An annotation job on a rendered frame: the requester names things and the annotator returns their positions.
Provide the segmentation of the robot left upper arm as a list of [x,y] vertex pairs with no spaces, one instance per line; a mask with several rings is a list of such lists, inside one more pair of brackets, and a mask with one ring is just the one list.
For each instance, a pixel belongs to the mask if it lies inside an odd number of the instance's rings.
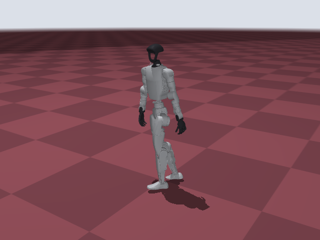
[[174,72],[172,69],[169,69],[169,68],[163,68],[161,71],[162,71],[162,76],[166,79],[166,83],[169,88],[169,92],[167,93],[167,98],[169,100],[174,100],[173,92],[176,92]]

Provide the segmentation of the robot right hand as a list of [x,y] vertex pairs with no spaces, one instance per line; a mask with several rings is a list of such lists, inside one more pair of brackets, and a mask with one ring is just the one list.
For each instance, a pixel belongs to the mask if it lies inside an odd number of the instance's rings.
[[[145,112],[145,110],[143,111],[143,108],[142,107],[140,107],[139,108],[139,118],[138,118],[138,121],[139,121],[139,124],[142,126],[142,127],[145,127],[146,126],[146,122],[145,122],[145,120],[144,120],[144,112]],[[144,126],[145,125],[145,126]]]

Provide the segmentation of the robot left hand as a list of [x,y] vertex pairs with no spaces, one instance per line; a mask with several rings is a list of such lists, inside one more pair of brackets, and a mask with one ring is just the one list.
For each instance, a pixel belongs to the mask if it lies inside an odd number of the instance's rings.
[[177,126],[177,129],[175,132],[177,132],[179,129],[179,133],[178,133],[178,135],[179,135],[179,134],[182,134],[186,130],[186,124],[183,121],[184,118],[179,119],[178,115],[175,115],[175,117],[176,117],[176,121],[178,121],[178,123],[177,123],[178,126]]

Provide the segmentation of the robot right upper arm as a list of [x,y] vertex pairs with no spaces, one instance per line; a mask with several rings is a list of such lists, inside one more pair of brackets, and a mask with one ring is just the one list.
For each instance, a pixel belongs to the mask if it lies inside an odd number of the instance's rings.
[[146,73],[145,73],[146,67],[143,67],[141,69],[143,86],[140,88],[140,92],[143,93],[143,94],[148,94],[147,83],[146,83]]

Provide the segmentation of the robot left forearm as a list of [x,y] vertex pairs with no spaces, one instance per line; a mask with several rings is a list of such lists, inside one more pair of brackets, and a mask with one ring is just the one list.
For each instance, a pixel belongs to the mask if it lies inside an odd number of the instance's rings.
[[179,97],[178,97],[178,95],[177,95],[177,93],[175,91],[173,92],[172,95],[173,95],[173,98],[174,98],[174,100],[171,101],[171,104],[173,106],[173,112],[174,112],[175,115],[178,115],[178,118],[180,120],[181,118],[183,118],[183,114],[182,114],[181,109],[180,109]]

